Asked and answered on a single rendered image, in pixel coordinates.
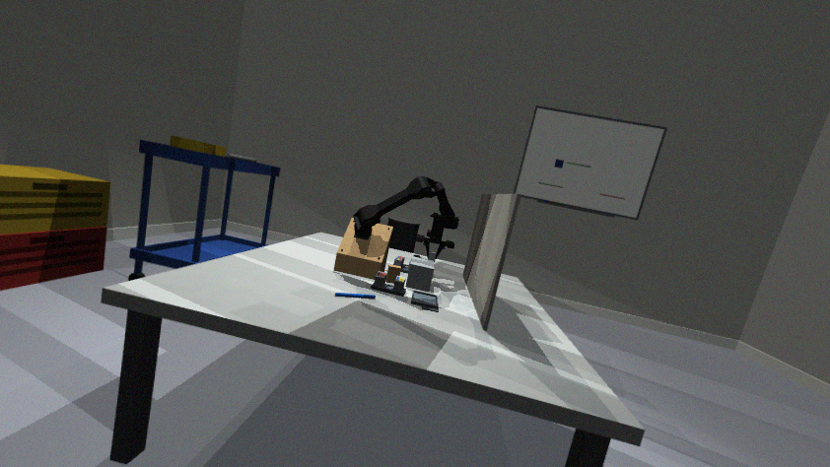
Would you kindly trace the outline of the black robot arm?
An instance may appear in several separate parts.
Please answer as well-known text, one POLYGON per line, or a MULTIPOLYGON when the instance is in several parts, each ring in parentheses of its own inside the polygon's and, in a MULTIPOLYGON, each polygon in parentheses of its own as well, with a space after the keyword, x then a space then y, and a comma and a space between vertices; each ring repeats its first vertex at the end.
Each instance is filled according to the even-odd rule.
POLYGON ((459 218, 455 217, 443 185, 429 177, 418 176, 409 183, 406 189, 378 203, 378 205, 365 206, 353 215, 355 221, 354 237, 368 240, 372 234, 372 227, 380 222, 382 215, 412 199, 433 198, 435 196, 438 197, 440 202, 441 215, 438 215, 438 213, 431 215, 434 218, 432 227, 455 230, 459 218))

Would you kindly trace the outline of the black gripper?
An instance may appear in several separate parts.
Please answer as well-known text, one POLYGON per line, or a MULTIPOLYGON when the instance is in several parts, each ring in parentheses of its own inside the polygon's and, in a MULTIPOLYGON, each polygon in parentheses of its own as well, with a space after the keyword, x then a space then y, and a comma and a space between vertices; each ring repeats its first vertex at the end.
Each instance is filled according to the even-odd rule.
POLYGON ((424 245, 426 245, 426 249, 427 249, 427 257, 429 257, 430 242, 439 244, 439 248, 438 248, 438 251, 437 251, 437 254, 436 254, 436 259, 437 259, 438 255, 440 254, 440 252, 443 249, 446 249, 446 246, 447 246, 447 248, 454 249, 454 242, 453 241, 449 241, 449 240, 442 241, 443 231, 444 231, 444 229, 439 229, 439 228, 432 227, 430 238, 426 238, 424 235, 417 234, 415 241, 418 241, 418 242, 423 242, 424 241, 424 245))

